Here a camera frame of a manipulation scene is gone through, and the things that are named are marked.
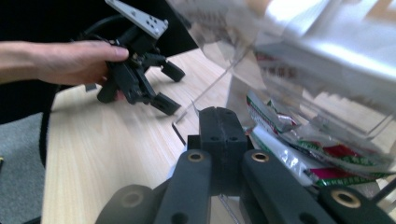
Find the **screw hole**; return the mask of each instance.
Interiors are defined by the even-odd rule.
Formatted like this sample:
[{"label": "screw hole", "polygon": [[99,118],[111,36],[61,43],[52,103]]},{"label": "screw hole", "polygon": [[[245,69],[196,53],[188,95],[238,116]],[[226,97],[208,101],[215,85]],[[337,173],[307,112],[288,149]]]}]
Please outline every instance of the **screw hole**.
[{"label": "screw hole", "polygon": [[270,159],[267,155],[265,155],[264,153],[261,153],[261,152],[254,153],[253,155],[251,155],[251,157],[253,158],[253,160],[259,161],[259,162],[265,162]]},{"label": "screw hole", "polygon": [[318,224],[318,220],[314,216],[308,213],[301,213],[300,220],[304,224]]},{"label": "screw hole", "polygon": [[331,195],[336,202],[345,207],[359,208],[361,206],[361,200],[346,190],[335,189],[332,191]]},{"label": "screw hole", "polygon": [[189,155],[189,161],[201,161],[204,159],[204,155],[201,153],[191,153]]},{"label": "screw hole", "polygon": [[176,213],[172,215],[172,224],[186,224],[189,218],[184,213]]}]

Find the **finger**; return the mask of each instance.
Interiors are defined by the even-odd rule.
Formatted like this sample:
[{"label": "finger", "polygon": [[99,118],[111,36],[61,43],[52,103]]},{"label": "finger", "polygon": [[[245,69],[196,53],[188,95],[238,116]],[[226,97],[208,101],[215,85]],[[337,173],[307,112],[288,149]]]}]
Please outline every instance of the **finger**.
[{"label": "finger", "polygon": [[82,57],[94,62],[122,62],[129,56],[128,49],[111,46],[104,41],[82,41],[78,43],[81,47]]},{"label": "finger", "polygon": [[110,46],[109,43],[103,40],[82,40],[71,42],[72,45],[86,46],[86,47],[101,47],[101,46]]}]

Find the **white robot part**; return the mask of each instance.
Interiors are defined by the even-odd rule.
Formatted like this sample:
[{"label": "white robot part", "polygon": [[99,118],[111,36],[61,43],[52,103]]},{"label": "white robot part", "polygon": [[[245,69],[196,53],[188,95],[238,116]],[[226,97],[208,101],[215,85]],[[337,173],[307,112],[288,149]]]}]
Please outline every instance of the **white robot part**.
[{"label": "white robot part", "polygon": [[131,7],[118,0],[105,0],[106,3],[116,9],[122,16],[133,22],[140,29],[158,39],[168,28],[168,21],[161,21],[149,14]]}]

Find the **black mechanical arm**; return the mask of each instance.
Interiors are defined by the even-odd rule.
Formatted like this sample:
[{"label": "black mechanical arm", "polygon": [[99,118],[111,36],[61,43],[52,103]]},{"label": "black mechanical arm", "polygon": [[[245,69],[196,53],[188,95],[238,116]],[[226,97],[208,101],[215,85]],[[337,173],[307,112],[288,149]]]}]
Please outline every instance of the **black mechanical arm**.
[{"label": "black mechanical arm", "polygon": [[[179,82],[185,76],[180,68],[169,62],[155,47],[157,40],[167,29],[168,22],[117,0],[106,0],[106,2],[120,15],[97,22],[83,32],[78,40],[105,40],[112,45],[127,48],[130,57],[122,63],[107,63],[110,76],[98,93],[98,100],[102,103],[113,102],[117,91],[120,90],[131,105],[141,102],[154,106],[166,115],[174,114],[180,105],[162,93],[157,94],[145,76],[151,66],[161,67],[161,71],[175,82]],[[134,24],[122,35],[111,40],[99,35],[104,30],[114,31],[116,29],[114,27],[125,20]]]},{"label": "black mechanical arm", "polygon": [[199,120],[173,176],[156,189],[120,189],[97,224],[209,223],[210,198],[220,194],[239,196],[245,223],[394,223],[354,189],[302,187],[274,155],[253,149],[233,111],[209,107]]}]

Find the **clear plastic container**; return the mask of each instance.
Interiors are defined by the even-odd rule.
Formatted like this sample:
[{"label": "clear plastic container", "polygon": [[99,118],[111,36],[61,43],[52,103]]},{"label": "clear plastic container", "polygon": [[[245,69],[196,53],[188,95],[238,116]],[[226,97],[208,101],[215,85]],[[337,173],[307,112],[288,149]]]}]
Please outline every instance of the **clear plastic container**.
[{"label": "clear plastic container", "polygon": [[[396,30],[394,19],[384,16],[395,4],[168,2],[205,56],[227,70],[175,120],[184,138],[198,133],[194,110],[208,106],[228,107],[244,126],[254,125],[246,100],[253,90],[265,104],[274,101],[288,111],[298,127],[315,130],[283,130],[292,132],[286,140],[317,141],[320,149],[329,142],[342,146],[365,163],[322,159],[360,175],[396,171]],[[185,133],[183,125],[197,132]]]}]

